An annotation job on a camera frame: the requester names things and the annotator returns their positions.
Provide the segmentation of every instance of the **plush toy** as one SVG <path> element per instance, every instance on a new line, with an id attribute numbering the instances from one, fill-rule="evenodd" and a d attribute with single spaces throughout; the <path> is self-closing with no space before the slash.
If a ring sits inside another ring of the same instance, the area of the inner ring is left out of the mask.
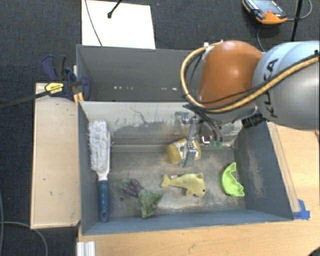
<path id="1" fill-rule="evenodd" d="M 202 173 L 189 173 L 172 178 L 169 178 L 168 175 L 163 175 L 161 188 L 169 185 L 185 188 L 187 196 L 196 195 L 202 198 L 206 194 L 206 185 L 204 182 L 204 175 Z"/>
<path id="2" fill-rule="evenodd" d="M 139 199 L 141 217 L 143 219 L 149 218 L 155 214 L 155 209 L 163 195 L 161 192 L 151 192 L 144 189 L 136 179 L 123 179 L 122 184 L 119 184 L 118 188 L 129 196 Z"/>

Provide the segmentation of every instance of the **dark floor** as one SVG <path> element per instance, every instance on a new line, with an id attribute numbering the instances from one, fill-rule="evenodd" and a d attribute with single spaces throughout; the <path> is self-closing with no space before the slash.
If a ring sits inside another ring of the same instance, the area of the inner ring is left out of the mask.
<path id="1" fill-rule="evenodd" d="M 220 39 L 257 45 L 259 25 L 250 19 L 240 0 L 125 0 L 151 5 L 155 45 L 163 49 L 194 49 Z M 278 0 L 289 17 L 296 1 Z M 300 21 L 296 40 L 319 40 L 320 1 Z M 303 1 L 302 16 L 309 10 Z M 293 22 L 261 30 L 266 50 L 290 40 Z M 36 80 L 46 79 L 40 61 L 48 54 L 66 55 L 75 64 L 76 44 L 81 43 L 80 0 L 0 1 L 0 99 L 17 100 L 34 93 Z M 29 222 L 33 148 L 33 102 L 0 110 L 0 191 L 6 221 Z M 41 230 L 50 256 L 76 253 L 75 228 Z M 6 226 L 3 256 L 41 256 L 41 240 L 27 229 Z"/>

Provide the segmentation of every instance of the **orange device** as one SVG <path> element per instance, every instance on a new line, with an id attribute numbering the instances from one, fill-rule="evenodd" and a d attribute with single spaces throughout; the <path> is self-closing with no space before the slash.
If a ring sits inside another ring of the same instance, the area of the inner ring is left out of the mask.
<path id="1" fill-rule="evenodd" d="M 276 25 L 287 21 L 288 17 L 282 7 L 273 0 L 242 0 L 244 8 L 265 25 Z"/>

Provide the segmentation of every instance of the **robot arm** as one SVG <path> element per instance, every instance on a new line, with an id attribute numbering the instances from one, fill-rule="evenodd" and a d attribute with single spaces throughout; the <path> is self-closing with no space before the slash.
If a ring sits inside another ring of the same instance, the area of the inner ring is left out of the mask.
<path id="1" fill-rule="evenodd" d="M 210 45 L 196 100 L 189 94 L 184 70 L 208 47 L 200 48 L 186 58 L 180 73 L 189 108 L 218 125 L 258 113 L 259 120 L 318 131 L 319 43 L 284 43 L 267 53 L 240 41 Z"/>

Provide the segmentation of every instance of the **green plush toy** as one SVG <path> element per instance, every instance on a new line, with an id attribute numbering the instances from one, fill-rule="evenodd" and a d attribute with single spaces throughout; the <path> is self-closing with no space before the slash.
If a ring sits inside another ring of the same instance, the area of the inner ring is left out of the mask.
<path id="1" fill-rule="evenodd" d="M 143 219 L 149 218 L 155 214 L 155 209 L 159 204 L 162 193 L 151 192 L 140 186 L 136 179 L 123 179 L 122 184 L 118 188 L 123 190 L 126 194 L 139 199 L 141 217 Z"/>

